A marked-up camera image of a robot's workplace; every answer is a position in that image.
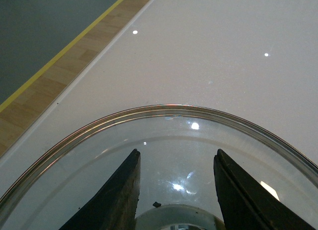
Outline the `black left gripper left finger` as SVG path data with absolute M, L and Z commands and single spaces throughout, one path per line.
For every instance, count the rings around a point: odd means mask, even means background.
M 134 149 L 62 230 L 134 230 L 140 194 L 141 154 Z

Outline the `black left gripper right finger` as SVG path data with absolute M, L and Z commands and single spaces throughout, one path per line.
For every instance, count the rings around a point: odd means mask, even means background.
M 311 230 L 222 149 L 214 156 L 218 203 L 228 230 Z

